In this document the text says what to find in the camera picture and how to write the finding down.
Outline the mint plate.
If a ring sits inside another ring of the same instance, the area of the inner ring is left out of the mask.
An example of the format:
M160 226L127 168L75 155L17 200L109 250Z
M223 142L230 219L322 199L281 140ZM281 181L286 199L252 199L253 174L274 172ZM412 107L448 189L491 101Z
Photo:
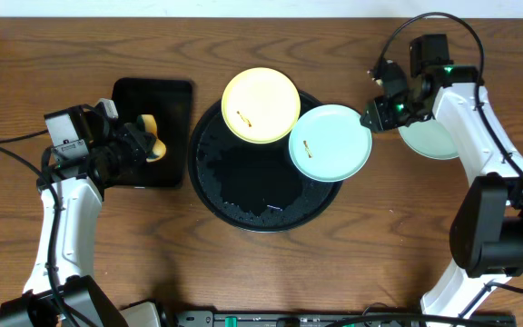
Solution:
M289 137L294 166L312 180L325 183L352 177L367 162L371 147L371 132L361 125L360 114L341 104L310 109Z
M417 154L435 160L459 157L449 132L436 120L402 126L399 133L405 144Z

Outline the green and yellow sponge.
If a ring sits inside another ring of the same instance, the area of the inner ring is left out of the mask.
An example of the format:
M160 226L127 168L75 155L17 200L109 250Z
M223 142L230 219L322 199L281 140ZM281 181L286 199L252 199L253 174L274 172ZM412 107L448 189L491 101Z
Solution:
M166 145L158 138L158 127L156 120L151 114L141 114L137 117L137 126L143 132L153 137L153 145L147 152L147 163L161 160L167 152Z

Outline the yellow plate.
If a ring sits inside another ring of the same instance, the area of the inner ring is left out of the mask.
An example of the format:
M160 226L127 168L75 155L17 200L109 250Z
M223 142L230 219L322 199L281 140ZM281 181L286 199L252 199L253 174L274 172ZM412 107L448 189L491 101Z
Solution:
M301 115L299 91L285 74L266 67L247 69L226 85L222 118L230 131L252 144L286 136Z

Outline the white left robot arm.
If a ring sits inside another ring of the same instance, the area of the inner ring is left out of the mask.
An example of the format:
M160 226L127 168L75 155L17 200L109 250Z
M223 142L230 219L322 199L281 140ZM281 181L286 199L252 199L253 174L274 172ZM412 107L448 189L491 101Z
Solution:
M44 220L22 295L0 306L2 326L159 326L154 302L119 310L94 280L95 230L104 190L124 172L161 159L165 145L149 114L117 124L48 118L57 163L36 170Z

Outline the mint plate front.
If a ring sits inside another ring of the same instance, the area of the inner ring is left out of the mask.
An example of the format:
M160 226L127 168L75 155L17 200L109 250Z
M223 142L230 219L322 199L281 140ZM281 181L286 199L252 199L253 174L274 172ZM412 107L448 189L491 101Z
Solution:
M399 133L405 144L417 154L435 160L459 157L449 132L436 120L402 126Z

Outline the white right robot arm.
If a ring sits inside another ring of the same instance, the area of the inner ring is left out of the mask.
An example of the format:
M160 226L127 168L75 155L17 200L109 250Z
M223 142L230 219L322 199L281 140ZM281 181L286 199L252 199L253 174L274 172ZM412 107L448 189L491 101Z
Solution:
M383 88L361 117L374 133L436 121L456 146L469 190L449 231L452 260L420 300L425 315L468 319L495 289L523 273L523 156L489 103L478 68L456 65L445 35L410 42L410 77L384 59Z

